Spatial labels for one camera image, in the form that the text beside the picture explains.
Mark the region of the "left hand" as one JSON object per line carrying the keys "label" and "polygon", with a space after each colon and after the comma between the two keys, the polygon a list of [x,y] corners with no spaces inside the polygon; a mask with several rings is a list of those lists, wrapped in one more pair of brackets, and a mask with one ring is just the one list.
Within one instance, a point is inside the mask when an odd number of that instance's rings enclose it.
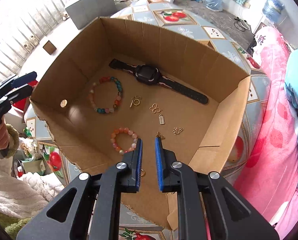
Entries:
{"label": "left hand", "polygon": [[2,117],[2,122],[0,124],[0,150],[4,150],[9,145],[9,133],[5,123],[4,116]]}

